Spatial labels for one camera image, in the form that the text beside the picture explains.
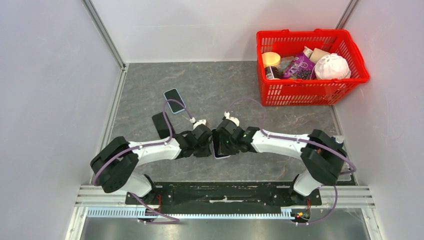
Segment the black phone silver edge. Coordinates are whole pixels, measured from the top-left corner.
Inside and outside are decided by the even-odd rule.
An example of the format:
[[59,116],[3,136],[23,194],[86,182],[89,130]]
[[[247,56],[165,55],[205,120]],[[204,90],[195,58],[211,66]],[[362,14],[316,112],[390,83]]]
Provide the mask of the black phone silver edge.
[[159,112],[153,115],[151,119],[160,139],[165,139],[170,136],[170,130],[169,130],[168,124],[166,123],[166,120],[168,121],[170,125],[171,133],[173,135],[175,134],[175,130],[166,112],[165,113]]

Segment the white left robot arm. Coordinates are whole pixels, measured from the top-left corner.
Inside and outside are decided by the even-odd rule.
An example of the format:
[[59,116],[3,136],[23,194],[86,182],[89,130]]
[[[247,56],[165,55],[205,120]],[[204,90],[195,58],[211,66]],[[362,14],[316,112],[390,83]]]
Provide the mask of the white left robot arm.
[[209,157],[212,135],[212,130],[200,123],[193,130],[160,140],[134,142],[118,136],[91,160],[92,184],[106,194],[123,190],[135,194],[144,204],[152,204],[157,198],[153,181],[134,170],[156,161]]

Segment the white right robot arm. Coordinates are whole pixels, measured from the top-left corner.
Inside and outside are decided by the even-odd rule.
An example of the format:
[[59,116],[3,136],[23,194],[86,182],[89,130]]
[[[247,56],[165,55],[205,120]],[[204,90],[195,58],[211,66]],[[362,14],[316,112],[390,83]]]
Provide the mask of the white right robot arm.
[[310,134],[284,134],[259,127],[241,128],[233,120],[223,120],[214,131],[214,151],[223,156],[239,153],[272,153],[303,162],[306,170],[293,180],[289,200],[300,205],[321,186],[333,186],[348,162],[341,144],[325,132],[315,129]]

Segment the black phone teal edge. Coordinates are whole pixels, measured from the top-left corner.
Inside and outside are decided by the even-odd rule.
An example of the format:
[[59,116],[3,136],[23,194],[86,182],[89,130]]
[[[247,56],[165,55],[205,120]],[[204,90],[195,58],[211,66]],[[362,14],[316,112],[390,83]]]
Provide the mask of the black phone teal edge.
[[213,150],[213,155],[216,159],[225,159],[230,157],[229,154],[225,154],[223,152],[221,141],[218,138],[215,138],[215,137],[213,138],[212,150]]

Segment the lilac phone case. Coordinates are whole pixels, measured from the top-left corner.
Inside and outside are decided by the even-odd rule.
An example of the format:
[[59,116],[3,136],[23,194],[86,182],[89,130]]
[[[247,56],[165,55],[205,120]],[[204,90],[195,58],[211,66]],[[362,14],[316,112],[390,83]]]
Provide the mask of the lilac phone case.
[[212,145],[211,145],[211,152],[212,152],[212,155],[214,156],[214,158],[217,159],[217,160],[227,159],[227,158],[231,157],[228,154],[220,153],[219,146],[215,145],[213,142],[212,142]]

